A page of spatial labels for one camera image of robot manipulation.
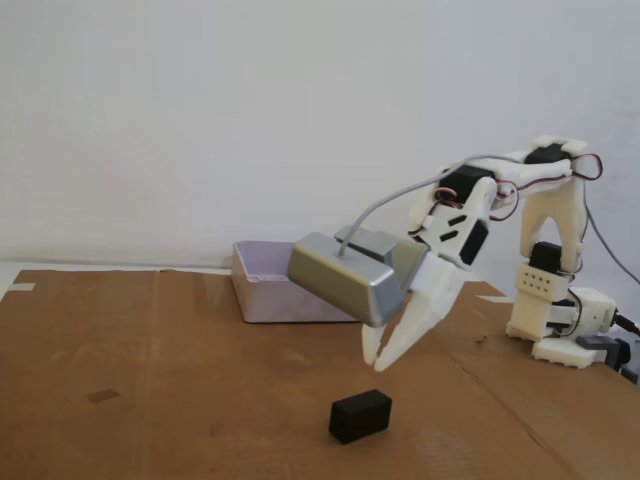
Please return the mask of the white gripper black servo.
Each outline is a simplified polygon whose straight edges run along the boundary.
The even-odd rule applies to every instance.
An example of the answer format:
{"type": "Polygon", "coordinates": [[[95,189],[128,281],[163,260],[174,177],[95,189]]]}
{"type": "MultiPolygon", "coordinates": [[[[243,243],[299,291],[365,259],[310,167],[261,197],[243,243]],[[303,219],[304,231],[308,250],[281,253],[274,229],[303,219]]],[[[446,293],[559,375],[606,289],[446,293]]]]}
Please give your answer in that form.
{"type": "Polygon", "coordinates": [[[394,364],[449,312],[487,234],[490,204],[468,201],[458,209],[436,201],[420,201],[410,213],[410,232],[428,253],[410,286],[411,298],[381,347],[386,326],[363,324],[364,362],[376,372],[394,364]]]}

